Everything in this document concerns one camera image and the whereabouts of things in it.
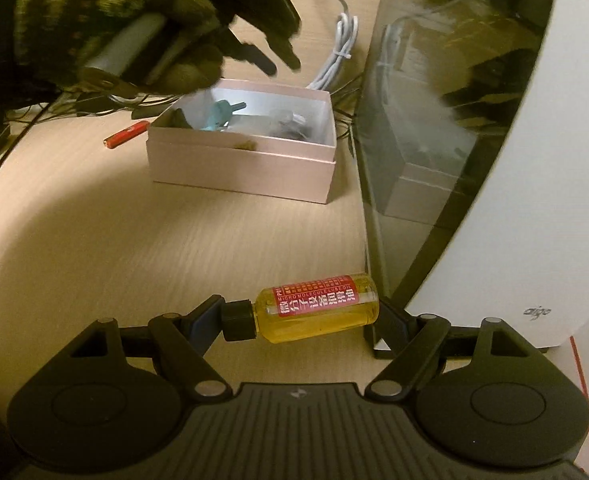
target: black bottle cap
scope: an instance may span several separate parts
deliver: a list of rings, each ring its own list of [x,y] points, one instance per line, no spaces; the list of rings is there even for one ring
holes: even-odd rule
[[[250,300],[232,301],[223,305],[221,324],[226,341],[245,341],[257,337],[254,310]]]

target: wood grain surface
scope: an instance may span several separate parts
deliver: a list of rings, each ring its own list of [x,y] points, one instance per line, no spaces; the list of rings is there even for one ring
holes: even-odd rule
[[[293,0],[303,28],[297,74],[303,85],[327,56],[338,4]],[[378,0],[348,0],[361,18],[362,69]],[[243,23],[244,41],[260,34]],[[226,76],[261,80],[229,63]],[[348,140],[340,141],[331,202],[318,205],[152,183],[145,136],[116,150],[102,139],[128,126],[127,113],[35,127],[0,171],[0,415],[49,358],[94,319],[145,324],[185,313],[210,294],[254,299],[265,286],[365,269],[363,208]],[[218,339],[206,355],[232,384],[241,381],[357,381],[375,361],[360,330],[270,345]],[[146,362],[137,364],[149,367]]]

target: oil bottle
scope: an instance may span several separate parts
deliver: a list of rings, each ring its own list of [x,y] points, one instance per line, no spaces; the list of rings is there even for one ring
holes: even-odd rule
[[[272,343],[294,341],[370,324],[377,316],[379,296],[365,273],[265,288],[254,303],[222,307],[227,341],[253,339],[257,333]]]

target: glass panel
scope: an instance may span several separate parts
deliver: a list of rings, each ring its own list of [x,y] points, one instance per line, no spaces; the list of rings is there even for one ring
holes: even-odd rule
[[[552,0],[381,0],[356,114],[372,274],[405,306],[471,207]]]

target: tool handle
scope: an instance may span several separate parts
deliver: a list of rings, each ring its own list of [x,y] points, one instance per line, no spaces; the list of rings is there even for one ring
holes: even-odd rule
[[[135,97],[138,89],[133,84],[123,82],[121,76],[166,23],[167,18],[162,14],[143,14],[79,70],[79,79],[122,97]]]

